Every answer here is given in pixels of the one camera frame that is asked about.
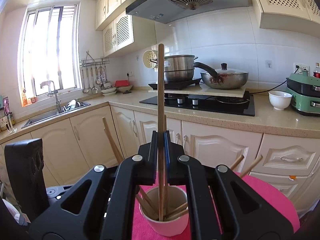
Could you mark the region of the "cream upper cabinets left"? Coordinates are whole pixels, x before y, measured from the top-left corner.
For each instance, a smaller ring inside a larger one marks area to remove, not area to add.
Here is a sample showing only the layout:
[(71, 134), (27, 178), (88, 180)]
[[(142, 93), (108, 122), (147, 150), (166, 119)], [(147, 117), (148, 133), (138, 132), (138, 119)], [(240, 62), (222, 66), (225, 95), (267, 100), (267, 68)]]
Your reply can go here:
[(97, 0), (95, 28), (102, 32), (104, 57), (122, 56), (156, 44), (155, 23), (130, 15), (135, 0)]

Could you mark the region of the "white ceramic bowl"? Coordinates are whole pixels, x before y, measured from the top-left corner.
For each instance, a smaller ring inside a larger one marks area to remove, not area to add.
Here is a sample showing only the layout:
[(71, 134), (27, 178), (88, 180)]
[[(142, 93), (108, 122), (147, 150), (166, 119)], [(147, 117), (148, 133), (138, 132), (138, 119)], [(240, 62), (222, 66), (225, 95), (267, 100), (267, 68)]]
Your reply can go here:
[(275, 110), (283, 111), (289, 107), (292, 95), (287, 92), (272, 90), (268, 92), (270, 104)]

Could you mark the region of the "steel kitchen sink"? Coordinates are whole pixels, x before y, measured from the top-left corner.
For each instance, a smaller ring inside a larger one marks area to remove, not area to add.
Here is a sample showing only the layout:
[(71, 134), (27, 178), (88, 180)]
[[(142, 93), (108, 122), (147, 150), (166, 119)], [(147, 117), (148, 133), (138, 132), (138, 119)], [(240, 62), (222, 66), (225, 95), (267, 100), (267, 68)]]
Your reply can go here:
[(44, 120), (51, 119), (53, 117), (59, 116), (61, 114), (72, 112), (76, 109), (80, 109), (83, 107), (90, 106), (90, 103), (84, 102), (84, 101), (77, 101), (77, 100), (71, 100), (67, 105), (64, 105), (61, 107), (61, 111), (54, 109), (51, 111), (48, 111), (46, 113), (42, 113), (40, 115), (37, 115), (35, 117), (30, 118), (23, 126), (22, 128), (26, 128), (28, 126), (31, 126), (33, 124), (37, 124), (39, 122), (42, 122)]

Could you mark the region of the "black induction cooker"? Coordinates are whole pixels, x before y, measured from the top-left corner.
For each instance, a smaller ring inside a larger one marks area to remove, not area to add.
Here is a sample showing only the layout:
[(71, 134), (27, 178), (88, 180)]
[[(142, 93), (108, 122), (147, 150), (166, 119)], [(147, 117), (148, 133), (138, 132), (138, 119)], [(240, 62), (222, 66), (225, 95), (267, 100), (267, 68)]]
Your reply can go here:
[(165, 90), (182, 90), (192, 85), (199, 85), (201, 78), (192, 79), (189, 81), (177, 81), (177, 82), (165, 82), (164, 89)]

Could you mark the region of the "light bamboo chopstick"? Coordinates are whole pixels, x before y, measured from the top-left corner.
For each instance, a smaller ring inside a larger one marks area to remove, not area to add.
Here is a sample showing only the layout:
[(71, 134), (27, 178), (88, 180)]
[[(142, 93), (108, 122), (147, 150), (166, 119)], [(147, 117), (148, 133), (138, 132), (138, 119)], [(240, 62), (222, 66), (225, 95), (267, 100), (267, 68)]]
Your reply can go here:
[(236, 161), (229, 167), (231, 170), (234, 170), (244, 159), (244, 156), (241, 154)]
[(157, 115), (158, 115), (158, 215), (159, 221), (164, 216), (164, 44), (158, 45), (158, 87), (157, 87)]

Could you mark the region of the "pink round table cloth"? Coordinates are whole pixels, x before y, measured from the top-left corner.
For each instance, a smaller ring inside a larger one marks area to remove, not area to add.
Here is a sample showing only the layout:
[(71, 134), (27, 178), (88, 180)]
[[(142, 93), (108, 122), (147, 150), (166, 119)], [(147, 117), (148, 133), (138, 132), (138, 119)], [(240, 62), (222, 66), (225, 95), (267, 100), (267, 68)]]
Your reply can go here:
[[(294, 205), (278, 189), (249, 175), (244, 176), (243, 181), (286, 217), (291, 222), (294, 232), (300, 228), (300, 222)], [(167, 237), (158, 234), (153, 230), (148, 220), (141, 213), (139, 202), (135, 201), (132, 239), (191, 239), (188, 215), (184, 215), (182, 218), (175, 220), (174, 225), (178, 226), (178, 235)]]

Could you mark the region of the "wall utensil rack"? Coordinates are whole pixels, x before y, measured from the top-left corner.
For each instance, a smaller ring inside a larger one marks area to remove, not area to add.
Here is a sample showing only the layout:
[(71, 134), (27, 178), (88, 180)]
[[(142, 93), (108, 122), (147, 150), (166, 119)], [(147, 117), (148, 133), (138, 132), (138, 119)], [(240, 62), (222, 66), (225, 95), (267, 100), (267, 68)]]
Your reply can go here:
[(94, 59), (89, 51), (86, 51), (85, 59), (79, 61), (83, 94), (98, 94), (113, 87), (107, 79), (106, 67), (109, 63), (109, 58)]

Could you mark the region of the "green electric cooker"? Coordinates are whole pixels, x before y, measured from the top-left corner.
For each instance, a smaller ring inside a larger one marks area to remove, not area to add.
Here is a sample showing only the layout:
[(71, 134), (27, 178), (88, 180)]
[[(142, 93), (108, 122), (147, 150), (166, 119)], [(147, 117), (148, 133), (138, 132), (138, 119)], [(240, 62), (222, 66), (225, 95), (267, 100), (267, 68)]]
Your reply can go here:
[(290, 74), (286, 91), (292, 95), (291, 106), (302, 115), (320, 114), (319, 78), (303, 74)]

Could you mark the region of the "cream lower kitchen cabinets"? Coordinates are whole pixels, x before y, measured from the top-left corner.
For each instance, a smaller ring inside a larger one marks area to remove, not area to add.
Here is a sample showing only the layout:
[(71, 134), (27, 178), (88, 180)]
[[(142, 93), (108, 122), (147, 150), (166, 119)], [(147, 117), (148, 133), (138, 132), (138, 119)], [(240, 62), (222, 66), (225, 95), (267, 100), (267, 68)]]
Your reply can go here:
[[(96, 164), (116, 164), (103, 131), (103, 118), (124, 157), (135, 155), (157, 129), (154, 115), (105, 106), (38, 128), (16, 140), (41, 138), (45, 184), (71, 184)], [(182, 145), (187, 155), (206, 166), (231, 166), (242, 157), (236, 167), (242, 172), (262, 156), (251, 175), (278, 189), (298, 213), (308, 211), (319, 200), (318, 139), (237, 131), (177, 119), (168, 119), (167, 127), (172, 142)]]

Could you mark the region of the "cream upper cabinets right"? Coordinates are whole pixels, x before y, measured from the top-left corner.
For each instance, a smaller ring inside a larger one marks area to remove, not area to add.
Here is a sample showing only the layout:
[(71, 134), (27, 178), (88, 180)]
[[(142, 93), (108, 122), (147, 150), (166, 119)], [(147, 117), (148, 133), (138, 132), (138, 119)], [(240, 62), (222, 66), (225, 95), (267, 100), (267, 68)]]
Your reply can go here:
[(252, 0), (259, 28), (319, 38), (319, 0)]

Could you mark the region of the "kitchen window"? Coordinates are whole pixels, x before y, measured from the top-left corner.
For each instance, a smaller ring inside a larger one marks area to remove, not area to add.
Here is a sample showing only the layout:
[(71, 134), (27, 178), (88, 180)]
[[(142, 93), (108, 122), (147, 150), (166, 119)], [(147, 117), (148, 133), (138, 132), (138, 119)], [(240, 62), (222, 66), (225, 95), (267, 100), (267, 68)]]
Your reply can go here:
[(18, 82), (23, 107), (33, 100), (81, 88), (79, 5), (27, 10), (18, 45)]

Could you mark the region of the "pink utensil cup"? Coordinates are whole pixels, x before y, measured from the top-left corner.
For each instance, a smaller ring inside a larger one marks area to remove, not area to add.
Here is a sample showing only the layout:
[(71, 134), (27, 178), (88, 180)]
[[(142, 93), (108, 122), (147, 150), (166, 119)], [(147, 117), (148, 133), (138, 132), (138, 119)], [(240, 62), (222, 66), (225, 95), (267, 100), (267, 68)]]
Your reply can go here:
[[(185, 186), (169, 186), (170, 212), (186, 202), (187, 193)], [(185, 214), (173, 220), (160, 222), (157, 218), (157, 214), (149, 204), (146, 205), (146, 209), (139, 204), (139, 212), (143, 217), (142, 221), (146, 222), (153, 232), (165, 237), (180, 235), (187, 227), (189, 220), (189, 215)]]

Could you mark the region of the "chrome faucet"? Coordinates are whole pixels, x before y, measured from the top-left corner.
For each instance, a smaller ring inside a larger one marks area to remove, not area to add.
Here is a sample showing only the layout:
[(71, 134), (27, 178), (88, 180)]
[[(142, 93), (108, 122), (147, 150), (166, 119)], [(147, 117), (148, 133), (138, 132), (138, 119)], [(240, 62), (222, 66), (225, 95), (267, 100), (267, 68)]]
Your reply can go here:
[(61, 108), (61, 101), (58, 99), (57, 93), (58, 91), (55, 88), (55, 83), (52, 80), (48, 80), (48, 81), (43, 81), (40, 84), (40, 88), (43, 88), (44, 86), (48, 86), (49, 88), (51, 87), (51, 85), (53, 85), (53, 91), (52, 93), (55, 96), (55, 101), (56, 101), (56, 109), (58, 113), (62, 113), (62, 108)]

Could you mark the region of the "cream strainer on wall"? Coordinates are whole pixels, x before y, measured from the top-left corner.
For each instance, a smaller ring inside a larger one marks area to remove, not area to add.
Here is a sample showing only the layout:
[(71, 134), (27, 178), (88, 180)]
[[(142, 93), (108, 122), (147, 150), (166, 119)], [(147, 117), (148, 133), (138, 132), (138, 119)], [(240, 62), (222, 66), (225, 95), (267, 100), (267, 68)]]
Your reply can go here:
[(146, 50), (143, 54), (143, 64), (146, 68), (153, 69), (157, 67), (158, 52), (156, 50)]

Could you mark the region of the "black gas hob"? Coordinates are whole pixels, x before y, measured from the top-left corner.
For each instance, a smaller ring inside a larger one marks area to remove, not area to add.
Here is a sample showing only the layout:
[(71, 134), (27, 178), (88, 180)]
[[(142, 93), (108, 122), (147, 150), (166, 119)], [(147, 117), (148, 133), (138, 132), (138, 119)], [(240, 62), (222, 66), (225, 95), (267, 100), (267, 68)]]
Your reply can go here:
[(242, 98), (228, 96), (164, 94), (164, 105), (181, 109), (255, 116), (254, 98), (245, 92)]

